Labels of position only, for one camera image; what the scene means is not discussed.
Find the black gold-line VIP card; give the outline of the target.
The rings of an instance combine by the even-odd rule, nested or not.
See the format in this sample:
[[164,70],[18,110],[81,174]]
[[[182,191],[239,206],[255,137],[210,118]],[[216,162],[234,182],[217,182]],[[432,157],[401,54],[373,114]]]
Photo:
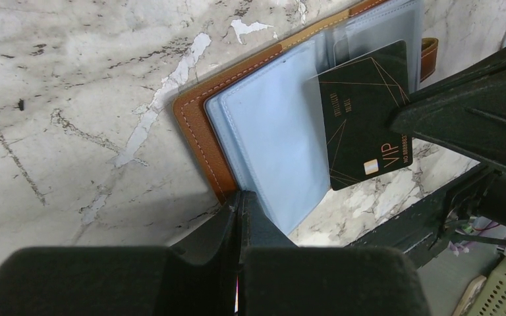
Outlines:
[[386,127],[408,104],[407,45],[399,40],[317,76],[331,189],[408,167],[412,142]]

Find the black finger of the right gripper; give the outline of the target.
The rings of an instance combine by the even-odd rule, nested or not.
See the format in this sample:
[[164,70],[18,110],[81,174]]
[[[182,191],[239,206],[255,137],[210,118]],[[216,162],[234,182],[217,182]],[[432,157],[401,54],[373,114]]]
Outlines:
[[506,172],[506,47],[413,94],[389,129]]

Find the brown leather card holder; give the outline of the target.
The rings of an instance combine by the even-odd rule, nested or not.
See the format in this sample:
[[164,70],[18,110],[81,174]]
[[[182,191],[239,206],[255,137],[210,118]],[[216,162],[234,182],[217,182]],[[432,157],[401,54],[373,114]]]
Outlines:
[[257,194],[292,232],[329,191],[323,115],[314,77],[395,41],[407,45],[408,90],[435,70],[423,1],[361,1],[190,88],[173,114],[219,202]]

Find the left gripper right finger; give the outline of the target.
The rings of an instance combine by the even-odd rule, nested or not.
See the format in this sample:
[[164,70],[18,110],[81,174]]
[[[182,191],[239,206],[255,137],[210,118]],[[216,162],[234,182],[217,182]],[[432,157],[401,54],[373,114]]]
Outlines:
[[299,247],[239,194],[239,315],[429,315],[416,268],[394,248]]

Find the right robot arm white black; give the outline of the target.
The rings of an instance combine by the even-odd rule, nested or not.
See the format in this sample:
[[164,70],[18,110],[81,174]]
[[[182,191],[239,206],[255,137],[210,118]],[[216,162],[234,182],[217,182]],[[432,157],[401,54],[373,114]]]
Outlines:
[[489,166],[472,202],[506,225],[506,47],[416,92],[387,127]]

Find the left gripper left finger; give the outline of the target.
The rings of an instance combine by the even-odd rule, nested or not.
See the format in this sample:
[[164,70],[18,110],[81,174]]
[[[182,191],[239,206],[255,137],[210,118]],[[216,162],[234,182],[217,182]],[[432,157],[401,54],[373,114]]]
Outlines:
[[0,315],[232,315],[240,194],[172,246],[34,247],[0,266]]

